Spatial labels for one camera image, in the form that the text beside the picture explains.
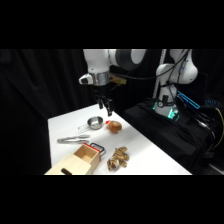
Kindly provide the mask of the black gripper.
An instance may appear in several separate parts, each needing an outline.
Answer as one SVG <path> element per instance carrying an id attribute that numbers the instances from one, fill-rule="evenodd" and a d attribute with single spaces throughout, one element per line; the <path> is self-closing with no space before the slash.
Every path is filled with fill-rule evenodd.
<path id="1" fill-rule="evenodd" d="M 106 108 L 108 116 L 112 116 L 112 112 L 114 111 L 114 103 L 111 99 L 110 95 L 110 87 L 108 85 L 103 86 L 94 86 L 94 93 L 96 101 L 99 103 L 99 108 L 103 109 L 103 101 L 107 101 Z"/>

